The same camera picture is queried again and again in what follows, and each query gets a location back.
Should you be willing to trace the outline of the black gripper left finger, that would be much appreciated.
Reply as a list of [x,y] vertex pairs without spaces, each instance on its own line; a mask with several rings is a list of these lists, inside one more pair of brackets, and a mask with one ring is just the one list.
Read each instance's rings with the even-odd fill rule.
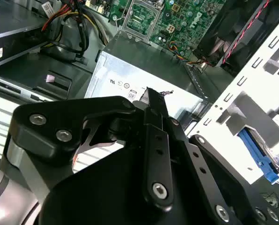
[[13,113],[4,153],[20,170],[32,192],[44,202],[62,181],[118,150],[143,153],[142,194],[160,211],[169,211],[165,188],[154,191],[161,177],[159,149],[164,145],[147,88],[139,106],[121,96],[21,105]]

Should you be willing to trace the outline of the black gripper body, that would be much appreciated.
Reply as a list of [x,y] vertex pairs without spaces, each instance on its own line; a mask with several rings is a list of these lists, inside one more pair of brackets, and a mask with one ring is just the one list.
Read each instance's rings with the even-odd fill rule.
[[180,144],[170,141],[174,190],[165,213],[142,194],[143,153],[118,150],[59,183],[47,196],[42,225],[213,225]]

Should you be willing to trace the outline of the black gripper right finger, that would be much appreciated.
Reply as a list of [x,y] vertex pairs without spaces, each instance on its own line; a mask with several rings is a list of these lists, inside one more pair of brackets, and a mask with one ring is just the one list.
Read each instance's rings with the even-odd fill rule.
[[148,91],[149,109],[162,129],[156,138],[161,177],[154,191],[165,188],[170,210],[161,225],[279,225],[268,202],[201,136],[187,138],[179,122],[169,117],[164,96]]

